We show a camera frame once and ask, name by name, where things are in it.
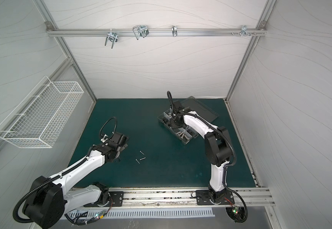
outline green mat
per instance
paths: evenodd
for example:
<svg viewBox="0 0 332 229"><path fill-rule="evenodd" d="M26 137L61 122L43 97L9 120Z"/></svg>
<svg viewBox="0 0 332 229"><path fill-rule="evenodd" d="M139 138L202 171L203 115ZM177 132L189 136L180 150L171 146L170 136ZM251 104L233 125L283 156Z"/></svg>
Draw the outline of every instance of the green mat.
<svg viewBox="0 0 332 229"><path fill-rule="evenodd" d="M224 101L199 101L219 114L212 124L225 126L230 133L237 163L228 168L228 186L255 187ZM104 164L79 181L75 187L86 187L95 181L109 187L208 186L211 165L205 156L204 140L198 136L183 145L172 135L157 119L169 106L168 99L98 99L70 165L84 157L91 145L101 143L99 130L112 116L118 118L117 131L129 136L128 147L120 154L120 162ZM112 128L111 121L104 128L104 133L109 135ZM146 159L138 164L136 159L142 157Z"/></svg>

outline white wire basket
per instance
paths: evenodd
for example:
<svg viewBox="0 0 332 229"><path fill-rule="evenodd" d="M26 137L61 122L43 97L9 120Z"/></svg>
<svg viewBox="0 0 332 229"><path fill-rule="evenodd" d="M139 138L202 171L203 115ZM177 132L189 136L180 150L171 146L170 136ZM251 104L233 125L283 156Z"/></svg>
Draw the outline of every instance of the white wire basket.
<svg viewBox="0 0 332 229"><path fill-rule="evenodd" d="M52 148L82 95L75 81L44 77L1 122L0 138L19 148Z"/></svg>

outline wall with wavy lines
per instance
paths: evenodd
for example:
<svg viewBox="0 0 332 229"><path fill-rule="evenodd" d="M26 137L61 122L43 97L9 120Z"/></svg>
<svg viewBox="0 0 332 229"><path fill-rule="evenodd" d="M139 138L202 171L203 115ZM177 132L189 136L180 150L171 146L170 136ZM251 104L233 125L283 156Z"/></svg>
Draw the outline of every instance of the wall with wavy lines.
<svg viewBox="0 0 332 229"><path fill-rule="evenodd" d="M61 29L255 27L266 0L45 0ZM66 38L98 98L223 98L246 37Z"/></svg>
<svg viewBox="0 0 332 229"><path fill-rule="evenodd" d="M332 1L278 0L230 100L283 228L332 228Z"/></svg>

